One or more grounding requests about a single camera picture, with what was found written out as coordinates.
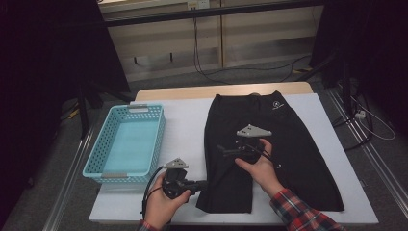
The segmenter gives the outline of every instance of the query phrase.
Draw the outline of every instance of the sleeve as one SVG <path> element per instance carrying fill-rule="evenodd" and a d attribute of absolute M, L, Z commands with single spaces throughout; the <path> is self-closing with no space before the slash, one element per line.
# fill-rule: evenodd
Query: sleeve
<path fill-rule="evenodd" d="M 288 230 L 345 230 L 330 217 L 310 208 L 288 189 L 274 196 L 270 201 L 270 206 L 282 219 Z"/>
<path fill-rule="evenodd" d="M 158 231 L 158 230 L 142 219 L 136 231 Z"/>

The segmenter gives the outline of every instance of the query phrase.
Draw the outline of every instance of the black pants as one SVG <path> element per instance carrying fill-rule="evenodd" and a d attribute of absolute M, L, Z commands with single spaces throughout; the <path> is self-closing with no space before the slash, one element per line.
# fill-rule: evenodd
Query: black pants
<path fill-rule="evenodd" d="M 343 211 L 335 181 L 309 131 L 280 92 L 271 95 L 221 96 L 214 99 L 204 134 L 208 190 L 196 207 L 207 213 L 250 213 L 252 178 L 217 149 L 236 149 L 237 131 L 248 124 L 269 130 L 279 181 L 312 208 Z"/>

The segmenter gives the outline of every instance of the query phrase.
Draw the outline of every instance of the hand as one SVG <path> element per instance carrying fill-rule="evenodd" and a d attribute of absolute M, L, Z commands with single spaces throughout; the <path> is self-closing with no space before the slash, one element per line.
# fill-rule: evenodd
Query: hand
<path fill-rule="evenodd" d="M 160 174 L 153 187 L 149 191 L 150 194 L 147 200 L 146 215 L 144 220 L 156 229 L 162 229 L 166 223 L 174 216 L 177 209 L 189 200 L 190 191 L 183 192 L 179 197 L 170 199 L 163 192 L 162 186 L 165 173 Z"/>
<path fill-rule="evenodd" d="M 259 141 L 265 146 L 264 153 L 271 155 L 272 144 L 265 139 L 259 139 Z M 273 163 L 264 156 L 261 155 L 259 160 L 253 165 L 239 158 L 235 159 L 235 163 L 249 172 L 252 178 L 261 185 L 262 190 L 267 193 L 270 198 L 273 198 L 284 189 L 276 177 Z"/>

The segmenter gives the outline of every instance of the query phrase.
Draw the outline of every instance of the person's left hand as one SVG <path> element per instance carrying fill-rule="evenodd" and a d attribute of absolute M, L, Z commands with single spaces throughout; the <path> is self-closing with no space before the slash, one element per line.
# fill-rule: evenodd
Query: person's left hand
<path fill-rule="evenodd" d="M 177 209 L 189 200 L 190 191 L 183 192 L 179 197 L 170 199 L 163 192 L 161 186 L 165 178 L 165 172 L 160 174 L 153 187 L 149 191 L 147 200 L 146 215 L 144 220 L 156 229 L 162 229 L 166 223 L 174 216 Z"/>

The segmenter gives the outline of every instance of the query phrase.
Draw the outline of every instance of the white logo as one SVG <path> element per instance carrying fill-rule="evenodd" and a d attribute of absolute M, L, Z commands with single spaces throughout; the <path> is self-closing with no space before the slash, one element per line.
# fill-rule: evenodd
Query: white logo
<path fill-rule="evenodd" d="M 281 104 L 279 101 L 274 101 L 273 102 L 273 110 L 278 109 L 282 106 L 284 106 L 285 104 Z"/>

